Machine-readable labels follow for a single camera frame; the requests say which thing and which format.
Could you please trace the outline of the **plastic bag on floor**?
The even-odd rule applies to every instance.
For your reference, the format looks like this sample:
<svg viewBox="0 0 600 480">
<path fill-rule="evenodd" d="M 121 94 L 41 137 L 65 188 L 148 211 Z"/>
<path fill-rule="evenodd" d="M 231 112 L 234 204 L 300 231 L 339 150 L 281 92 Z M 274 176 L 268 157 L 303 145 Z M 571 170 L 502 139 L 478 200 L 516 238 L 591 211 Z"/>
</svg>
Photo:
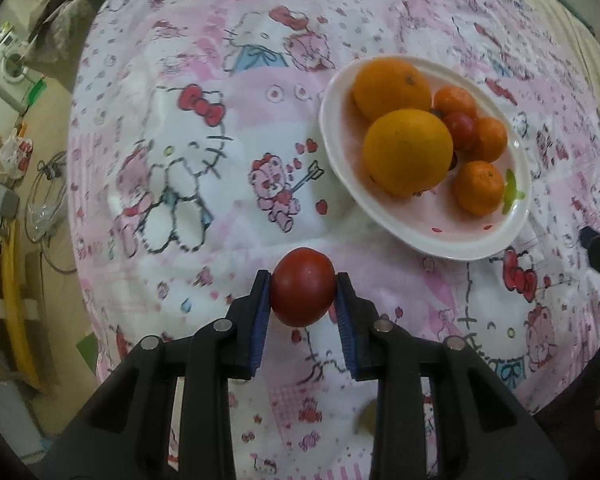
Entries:
<svg viewBox="0 0 600 480">
<path fill-rule="evenodd" d="M 23 178 L 29 168 L 32 153 L 32 141 L 17 133 L 12 133 L 0 147 L 0 164 L 3 174 L 14 180 Z"/>
</svg>

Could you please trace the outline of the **large yellow-orange orange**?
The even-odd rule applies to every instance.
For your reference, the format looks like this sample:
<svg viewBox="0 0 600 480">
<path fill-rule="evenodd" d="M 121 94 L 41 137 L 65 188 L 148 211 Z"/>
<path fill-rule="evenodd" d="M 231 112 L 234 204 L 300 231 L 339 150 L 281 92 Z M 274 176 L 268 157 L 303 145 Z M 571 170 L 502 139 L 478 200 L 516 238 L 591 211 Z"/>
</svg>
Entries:
<svg viewBox="0 0 600 480">
<path fill-rule="evenodd" d="M 387 193 L 403 198 L 442 182 L 453 153 L 452 136 L 442 120 L 414 108 L 395 110 L 375 120 L 362 147 L 370 178 Z"/>
</svg>

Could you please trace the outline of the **white washing machine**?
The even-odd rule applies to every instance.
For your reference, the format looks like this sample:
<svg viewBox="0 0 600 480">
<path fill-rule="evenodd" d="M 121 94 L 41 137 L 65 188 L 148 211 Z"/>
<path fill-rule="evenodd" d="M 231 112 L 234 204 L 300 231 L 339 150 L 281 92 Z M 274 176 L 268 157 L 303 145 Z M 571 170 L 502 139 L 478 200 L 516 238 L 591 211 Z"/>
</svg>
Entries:
<svg viewBox="0 0 600 480">
<path fill-rule="evenodd" d="M 0 99 L 20 116 L 46 88 L 45 76 L 24 62 L 29 45 L 11 24 L 0 29 Z"/>
</svg>

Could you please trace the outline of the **small mandarin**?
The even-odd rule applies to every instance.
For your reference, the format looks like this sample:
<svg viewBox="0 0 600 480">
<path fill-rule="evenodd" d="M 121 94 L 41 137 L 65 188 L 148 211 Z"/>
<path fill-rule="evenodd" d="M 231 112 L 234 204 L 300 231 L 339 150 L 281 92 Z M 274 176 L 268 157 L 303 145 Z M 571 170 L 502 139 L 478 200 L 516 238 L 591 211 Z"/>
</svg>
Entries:
<svg viewBox="0 0 600 480">
<path fill-rule="evenodd" d="M 460 112 L 466 114 L 471 119 L 476 119 L 478 115 L 475 98 L 462 87 L 441 87 L 434 94 L 432 105 L 442 115 Z"/>
<path fill-rule="evenodd" d="M 452 181 L 452 194 L 464 211 L 484 217 L 498 209 L 504 196 L 504 179 L 490 162 L 473 160 L 460 167 Z"/>
<path fill-rule="evenodd" d="M 475 143 L 470 157 L 484 162 L 495 162 L 507 148 L 508 136 L 504 124 L 494 117 L 480 117 L 475 121 Z"/>
</svg>

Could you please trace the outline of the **pink white strawberry plate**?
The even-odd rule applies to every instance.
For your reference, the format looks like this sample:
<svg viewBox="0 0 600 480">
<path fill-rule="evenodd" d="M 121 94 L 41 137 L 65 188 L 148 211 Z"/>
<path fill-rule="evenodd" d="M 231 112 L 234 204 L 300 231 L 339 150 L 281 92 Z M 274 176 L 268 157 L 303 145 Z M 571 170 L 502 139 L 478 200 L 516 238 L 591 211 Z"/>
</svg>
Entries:
<svg viewBox="0 0 600 480">
<path fill-rule="evenodd" d="M 504 195 L 490 214 L 463 209 L 453 181 L 468 159 L 452 149 L 451 135 L 430 112 L 408 112 L 402 126 L 393 114 L 371 122 L 354 100 L 361 58 L 332 76 L 318 114 L 332 171 L 365 212 L 418 252 L 475 261 L 512 244 L 526 223 L 531 198 L 529 164 L 521 138 L 507 133 L 504 153 L 494 162 Z"/>
</svg>

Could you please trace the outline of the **dark purple grape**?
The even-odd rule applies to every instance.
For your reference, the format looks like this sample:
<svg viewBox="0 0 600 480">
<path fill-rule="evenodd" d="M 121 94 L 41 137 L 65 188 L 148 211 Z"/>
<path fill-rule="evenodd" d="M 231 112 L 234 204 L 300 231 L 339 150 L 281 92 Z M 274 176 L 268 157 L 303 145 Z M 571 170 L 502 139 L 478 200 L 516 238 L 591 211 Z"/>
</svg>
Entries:
<svg viewBox="0 0 600 480">
<path fill-rule="evenodd" d="M 454 152 L 452 155 L 451 162 L 450 162 L 449 171 L 452 171 L 457 166 L 457 163 L 458 163 L 458 157 L 457 157 L 457 154 Z"/>
</svg>

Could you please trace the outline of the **small red tomato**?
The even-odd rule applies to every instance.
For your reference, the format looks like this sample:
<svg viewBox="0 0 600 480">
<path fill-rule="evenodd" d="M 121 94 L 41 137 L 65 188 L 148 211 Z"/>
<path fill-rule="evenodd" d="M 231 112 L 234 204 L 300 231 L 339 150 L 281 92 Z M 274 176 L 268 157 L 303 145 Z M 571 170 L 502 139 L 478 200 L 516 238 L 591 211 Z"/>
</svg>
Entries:
<svg viewBox="0 0 600 480">
<path fill-rule="evenodd" d="M 452 136 L 454 150 L 466 152 L 476 142 L 475 119 L 464 112 L 452 112 L 442 118 Z"/>
</svg>

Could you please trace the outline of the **pink cartoon cat bedsheet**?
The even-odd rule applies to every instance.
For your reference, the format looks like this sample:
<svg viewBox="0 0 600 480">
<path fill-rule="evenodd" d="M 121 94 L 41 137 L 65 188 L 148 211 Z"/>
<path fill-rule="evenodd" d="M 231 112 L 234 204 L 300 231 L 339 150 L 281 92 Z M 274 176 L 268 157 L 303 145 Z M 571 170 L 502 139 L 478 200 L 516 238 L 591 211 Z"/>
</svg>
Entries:
<svg viewBox="0 0 600 480">
<path fill-rule="evenodd" d="M 404 53 L 468 78 L 528 156 L 530 214 L 494 257 L 414 252 L 329 167 L 329 79 Z M 105 0 L 69 127 L 78 275 L 105 379 L 185 337 L 291 249 L 324 252 L 411 334 L 464 337 L 528 410 L 600 348 L 600 45 L 555 0 Z"/>
</svg>

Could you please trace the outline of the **yellow wooden chair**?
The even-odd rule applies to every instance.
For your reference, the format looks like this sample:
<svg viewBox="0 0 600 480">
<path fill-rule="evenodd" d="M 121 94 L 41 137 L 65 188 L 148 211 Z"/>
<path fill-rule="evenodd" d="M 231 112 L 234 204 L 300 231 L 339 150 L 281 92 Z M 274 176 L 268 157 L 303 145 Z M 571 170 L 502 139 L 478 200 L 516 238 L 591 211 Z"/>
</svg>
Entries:
<svg viewBox="0 0 600 480">
<path fill-rule="evenodd" d="M 18 266 L 19 222 L 12 219 L 4 228 L 0 226 L 2 248 L 2 305 L 10 348 L 16 364 L 17 377 L 31 388 L 42 391 L 43 383 L 36 368 L 26 330 L 26 307 L 21 297 Z M 0 376 L 5 372 L 0 367 Z"/>
</svg>

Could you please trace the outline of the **large red tomato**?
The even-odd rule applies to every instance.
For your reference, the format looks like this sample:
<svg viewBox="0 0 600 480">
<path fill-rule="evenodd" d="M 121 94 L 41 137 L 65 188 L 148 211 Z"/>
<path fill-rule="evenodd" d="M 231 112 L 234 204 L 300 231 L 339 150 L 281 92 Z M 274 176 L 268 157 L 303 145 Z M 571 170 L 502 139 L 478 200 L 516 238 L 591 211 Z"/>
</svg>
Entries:
<svg viewBox="0 0 600 480">
<path fill-rule="evenodd" d="M 335 295 L 334 266 L 314 249 L 299 247 L 288 252 L 272 274 L 271 309 L 287 326 L 303 327 L 317 322 Z"/>
</svg>

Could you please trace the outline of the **large orange with stem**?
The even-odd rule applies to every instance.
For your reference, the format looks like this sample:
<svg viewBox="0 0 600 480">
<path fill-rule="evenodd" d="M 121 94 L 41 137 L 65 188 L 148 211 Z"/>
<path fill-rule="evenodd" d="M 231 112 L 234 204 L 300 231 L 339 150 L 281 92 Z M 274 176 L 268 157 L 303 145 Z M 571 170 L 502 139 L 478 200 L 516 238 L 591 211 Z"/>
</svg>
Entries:
<svg viewBox="0 0 600 480">
<path fill-rule="evenodd" d="M 388 56 L 366 62 L 355 77 L 352 96 L 371 122 L 404 108 L 430 110 L 432 94 L 425 76 L 403 58 Z"/>
</svg>

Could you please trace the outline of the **green grape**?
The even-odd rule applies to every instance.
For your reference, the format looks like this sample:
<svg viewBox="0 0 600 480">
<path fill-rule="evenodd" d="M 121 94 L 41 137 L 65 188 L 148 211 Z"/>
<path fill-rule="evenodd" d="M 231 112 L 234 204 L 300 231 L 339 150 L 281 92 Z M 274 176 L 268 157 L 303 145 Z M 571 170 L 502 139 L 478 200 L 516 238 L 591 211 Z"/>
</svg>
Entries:
<svg viewBox="0 0 600 480">
<path fill-rule="evenodd" d="M 356 416 L 355 433 L 359 436 L 375 437 L 377 422 L 377 400 L 367 402 Z"/>
</svg>

